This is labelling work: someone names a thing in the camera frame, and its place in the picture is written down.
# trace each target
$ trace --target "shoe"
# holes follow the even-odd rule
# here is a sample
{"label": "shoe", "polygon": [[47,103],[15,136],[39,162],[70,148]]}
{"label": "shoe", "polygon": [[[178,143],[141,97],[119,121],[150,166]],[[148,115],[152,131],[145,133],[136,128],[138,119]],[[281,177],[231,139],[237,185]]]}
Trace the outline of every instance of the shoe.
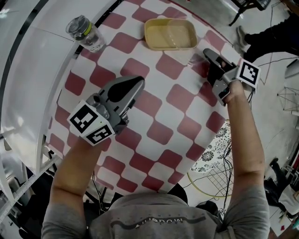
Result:
{"label": "shoe", "polygon": [[244,31],[242,26],[238,26],[236,30],[237,30],[238,41],[241,47],[247,46],[248,43],[245,41],[245,35],[247,34],[247,32]]}
{"label": "shoe", "polygon": [[277,161],[278,161],[278,158],[273,159],[270,163],[270,167],[272,167],[274,163],[277,163]]}
{"label": "shoe", "polygon": [[236,50],[236,52],[240,54],[242,58],[244,58],[245,51],[242,49],[242,47],[239,44],[237,43],[234,44],[234,49]]}

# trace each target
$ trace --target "table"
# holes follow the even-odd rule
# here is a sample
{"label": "table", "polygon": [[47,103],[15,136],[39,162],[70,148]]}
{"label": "table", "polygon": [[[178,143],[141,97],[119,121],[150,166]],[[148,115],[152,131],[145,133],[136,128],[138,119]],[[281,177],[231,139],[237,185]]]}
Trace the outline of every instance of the table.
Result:
{"label": "table", "polygon": [[[143,26],[157,17],[187,18],[194,24],[199,44],[190,56],[192,65],[177,61],[174,52],[147,48]],[[99,29],[108,46],[98,53],[84,49],[77,58],[60,92],[46,142],[64,157],[78,137],[66,119],[79,101],[116,77],[141,75],[145,89],[128,112],[128,127],[104,141],[96,181],[122,195],[168,192],[227,118],[206,81],[203,49],[209,47],[234,63],[240,56],[201,19],[165,0],[123,1]]]}

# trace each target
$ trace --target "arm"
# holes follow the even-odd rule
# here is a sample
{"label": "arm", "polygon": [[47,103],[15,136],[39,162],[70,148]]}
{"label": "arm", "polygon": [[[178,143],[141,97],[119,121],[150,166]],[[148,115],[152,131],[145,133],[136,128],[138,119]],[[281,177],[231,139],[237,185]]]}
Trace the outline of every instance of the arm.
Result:
{"label": "arm", "polygon": [[64,204],[84,217],[83,195],[102,151],[79,138],[59,166],[51,188],[50,204]]}
{"label": "arm", "polygon": [[240,81],[230,85],[226,98],[234,164],[232,201],[252,185],[263,185],[264,154],[256,125]]}
{"label": "arm", "polygon": [[285,3],[289,9],[291,9],[292,12],[294,12],[296,15],[299,16],[299,7],[297,4],[295,4],[293,1],[291,0],[281,0],[283,3]]}

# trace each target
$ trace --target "hand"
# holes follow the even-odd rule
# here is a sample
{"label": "hand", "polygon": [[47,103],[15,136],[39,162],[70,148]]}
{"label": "hand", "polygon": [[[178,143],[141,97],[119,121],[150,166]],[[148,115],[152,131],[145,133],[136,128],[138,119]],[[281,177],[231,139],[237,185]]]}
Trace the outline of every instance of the hand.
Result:
{"label": "hand", "polygon": [[239,96],[245,97],[244,88],[241,81],[235,80],[229,84],[229,87],[230,87],[230,93],[228,96],[225,97],[224,99],[225,103],[228,104],[235,97],[239,97]]}

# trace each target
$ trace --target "person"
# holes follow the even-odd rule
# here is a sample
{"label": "person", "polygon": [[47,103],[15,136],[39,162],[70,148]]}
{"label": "person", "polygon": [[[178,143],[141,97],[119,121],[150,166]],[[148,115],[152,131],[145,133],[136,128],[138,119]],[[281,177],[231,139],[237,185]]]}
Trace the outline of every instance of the person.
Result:
{"label": "person", "polygon": [[266,197],[270,206],[279,207],[282,211],[288,213],[288,217],[294,218],[299,212],[299,191],[295,192],[291,187],[292,177],[288,179],[285,177],[277,161],[278,158],[275,158],[270,163],[275,172],[277,184],[273,182],[272,178],[264,181],[264,187],[268,191]]}
{"label": "person", "polygon": [[290,17],[258,34],[248,34],[237,27],[238,43],[234,48],[247,61],[253,63],[271,52],[288,52],[299,56],[299,7],[292,0],[282,0],[291,10]]}
{"label": "person", "polygon": [[42,239],[80,239],[86,233],[92,239],[267,239],[270,223],[263,148],[241,82],[232,82],[230,89],[226,103],[235,177],[223,222],[203,209],[189,207],[177,196],[144,193],[117,199],[86,229],[82,197],[102,146],[92,147],[79,139],[55,173]]}

